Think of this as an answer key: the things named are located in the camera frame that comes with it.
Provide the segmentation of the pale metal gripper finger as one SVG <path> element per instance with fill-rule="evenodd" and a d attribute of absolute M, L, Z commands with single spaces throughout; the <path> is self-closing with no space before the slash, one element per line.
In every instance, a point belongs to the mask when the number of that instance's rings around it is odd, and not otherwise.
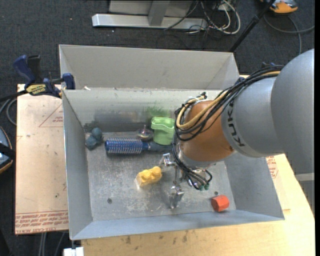
<path fill-rule="evenodd" d="M 162 174 L 173 171 L 175 162 L 172 160 L 171 153 L 164 153 L 159 161 L 158 166 L 160 167 Z"/>
<path fill-rule="evenodd" d="M 178 203 L 181 201 L 184 191 L 180 185 L 174 185 L 170 188 L 169 193 L 169 205 L 171 209 L 175 209 L 178 206 Z"/>

